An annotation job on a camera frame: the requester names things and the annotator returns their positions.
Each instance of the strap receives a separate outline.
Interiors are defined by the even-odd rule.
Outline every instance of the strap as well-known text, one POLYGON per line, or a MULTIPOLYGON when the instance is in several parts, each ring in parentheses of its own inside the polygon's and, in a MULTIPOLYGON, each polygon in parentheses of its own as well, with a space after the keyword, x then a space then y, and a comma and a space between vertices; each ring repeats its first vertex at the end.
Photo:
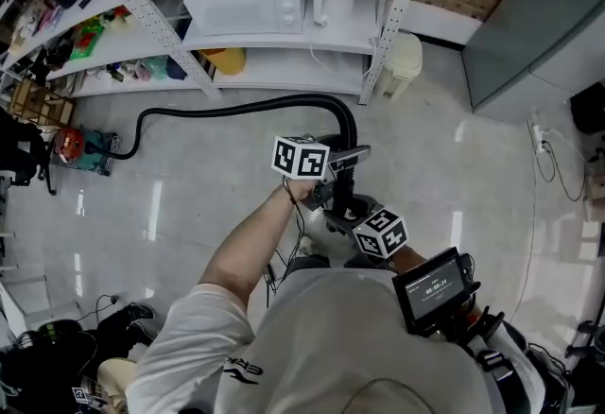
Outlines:
POLYGON ((484 350, 475 360, 485 372, 492 375, 508 414, 531 414, 526 388, 512 363, 504 355, 494 350, 484 350))
POLYGON ((531 403, 526 388, 512 363, 500 352, 488 348, 479 335, 462 347, 497 387, 507 414, 531 414, 531 403))

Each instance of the man's hand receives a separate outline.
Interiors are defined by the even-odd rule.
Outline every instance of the man's hand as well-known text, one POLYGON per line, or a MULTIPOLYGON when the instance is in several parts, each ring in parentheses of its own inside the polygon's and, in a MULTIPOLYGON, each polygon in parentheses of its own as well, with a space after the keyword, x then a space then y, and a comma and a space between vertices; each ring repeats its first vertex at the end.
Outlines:
POLYGON ((287 186, 290 188, 290 192, 292 193, 294 200, 300 202, 309 195, 309 192, 313 190, 317 183, 317 181, 294 181, 290 179, 287 182, 287 186))

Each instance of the yellow container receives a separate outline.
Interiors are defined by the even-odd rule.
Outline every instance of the yellow container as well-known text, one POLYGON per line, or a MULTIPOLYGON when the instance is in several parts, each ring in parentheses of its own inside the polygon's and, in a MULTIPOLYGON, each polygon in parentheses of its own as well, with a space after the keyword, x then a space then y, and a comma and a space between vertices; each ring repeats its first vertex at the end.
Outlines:
POLYGON ((200 49, 199 52, 224 75, 237 75, 246 66, 246 55, 241 47, 200 49))

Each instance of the shirt logo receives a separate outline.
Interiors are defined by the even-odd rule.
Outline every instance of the shirt logo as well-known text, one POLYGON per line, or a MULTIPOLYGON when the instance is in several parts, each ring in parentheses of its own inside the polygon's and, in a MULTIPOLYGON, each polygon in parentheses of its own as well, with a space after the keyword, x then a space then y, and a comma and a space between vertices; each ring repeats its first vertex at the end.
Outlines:
POLYGON ((230 373, 230 377, 232 379, 238 380, 242 384, 255 384, 258 385, 258 382, 251 380, 250 375, 263 375, 263 370, 260 367, 252 365, 250 362, 246 362, 243 358, 227 358, 227 364, 231 364, 235 367, 230 367, 229 365, 225 366, 223 369, 223 373, 230 373))

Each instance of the tiled floor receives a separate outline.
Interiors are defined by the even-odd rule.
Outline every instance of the tiled floor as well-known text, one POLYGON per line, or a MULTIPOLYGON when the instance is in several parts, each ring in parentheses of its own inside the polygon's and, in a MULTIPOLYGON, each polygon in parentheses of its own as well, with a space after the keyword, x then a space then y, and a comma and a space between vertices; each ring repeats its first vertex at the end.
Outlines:
MULTIPOLYGON (((79 101, 76 121, 116 131, 130 147, 136 116, 145 108, 223 107, 276 95, 227 92, 221 102, 200 92, 92 97, 79 101)), ((581 202, 568 201, 558 181, 546 184, 538 175, 532 234, 534 162, 526 126, 472 115, 459 53, 432 45, 424 46, 423 72, 396 104, 376 98, 359 107, 343 99, 357 120, 360 143, 372 146, 371 158, 357 168, 356 191, 399 208, 419 253, 431 256, 452 244, 470 252, 483 284, 480 304, 510 319, 534 236, 513 323, 530 339, 563 350, 601 274, 597 227, 584 224, 581 202)), ((565 109, 544 121, 574 139, 565 109)), ((139 153, 115 163, 110 178, 55 169, 54 198, 37 181, 9 191, 7 228, 17 233, 9 258, 22 269, 15 274, 46 274, 53 303, 78 300, 86 313, 103 293, 121 293, 125 301, 153 295, 165 311, 196 283, 226 234, 278 184, 269 168, 274 136, 319 135, 335 131, 336 122, 327 112, 291 109, 222 119, 152 117, 144 130, 139 153)), ((558 137, 550 139, 576 194, 579 158, 558 137)), ((349 254, 320 217, 311 222, 321 244, 332 245, 333 257, 349 254)), ((284 250, 293 241, 290 226, 284 250)), ((264 311, 265 287, 259 285, 251 303, 254 324, 264 311)))

